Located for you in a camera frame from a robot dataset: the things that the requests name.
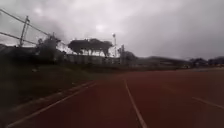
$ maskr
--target green grass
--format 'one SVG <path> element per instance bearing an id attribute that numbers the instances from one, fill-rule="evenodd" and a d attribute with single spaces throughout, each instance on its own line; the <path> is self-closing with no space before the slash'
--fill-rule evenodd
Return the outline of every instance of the green grass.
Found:
<path id="1" fill-rule="evenodd" d="M 42 65 L 34 69 L 32 65 L 0 66 L 0 112 L 109 74 L 74 65 Z"/>

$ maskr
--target red running track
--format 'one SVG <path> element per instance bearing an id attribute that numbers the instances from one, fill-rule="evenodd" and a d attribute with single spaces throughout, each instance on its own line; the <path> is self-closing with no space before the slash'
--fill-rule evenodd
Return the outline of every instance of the red running track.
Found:
<path id="1" fill-rule="evenodd" d="M 224 128 L 224 71 L 133 72 L 96 82 L 12 128 Z"/>

